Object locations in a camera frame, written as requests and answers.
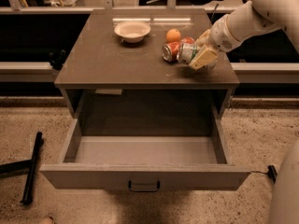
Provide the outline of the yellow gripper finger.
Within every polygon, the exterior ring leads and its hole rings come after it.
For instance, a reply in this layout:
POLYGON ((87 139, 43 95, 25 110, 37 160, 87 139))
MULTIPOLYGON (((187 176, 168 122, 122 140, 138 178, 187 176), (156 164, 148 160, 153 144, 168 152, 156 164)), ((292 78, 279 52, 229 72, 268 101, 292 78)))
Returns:
POLYGON ((205 30, 195 41, 194 41, 194 44, 199 46, 199 47, 202 47, 204 45, 208 45, 209 42, 208 42, 208 39, 209 39, 209 33, 210 33, 210 30, 207 29, 205 30))
POLYGON ((194 58, 189 63, 189 67, 194 70, 199 70, 204 66, 215 64, 218 59, 218 53, 210 46, 202 46, 194 58))

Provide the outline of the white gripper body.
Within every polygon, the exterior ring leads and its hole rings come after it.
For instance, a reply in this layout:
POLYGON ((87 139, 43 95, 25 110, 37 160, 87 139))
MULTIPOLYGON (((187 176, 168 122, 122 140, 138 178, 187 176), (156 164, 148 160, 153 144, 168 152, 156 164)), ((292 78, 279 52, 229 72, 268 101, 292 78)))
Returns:
POLYGON ((207 40, 214 49, 224 52, 230 52, 242 44, 230 32, 228 18, 228 15, 224 15, 211 26, 207 40))

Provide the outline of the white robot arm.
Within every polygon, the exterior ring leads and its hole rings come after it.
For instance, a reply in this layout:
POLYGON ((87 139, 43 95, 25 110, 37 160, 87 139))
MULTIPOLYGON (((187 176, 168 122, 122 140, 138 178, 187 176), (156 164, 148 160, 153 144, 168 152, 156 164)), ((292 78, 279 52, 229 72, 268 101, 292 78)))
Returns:
MULTIPOLYGON (((249 0, 217 20, 195 44, 199 51, 190 62, 197 70, 217 60, 245 40, 284 31, 299 51, 299 0, 249 0)), ((268 224, 299 224, 299 142, 287 152, 274 185, 268 224)))

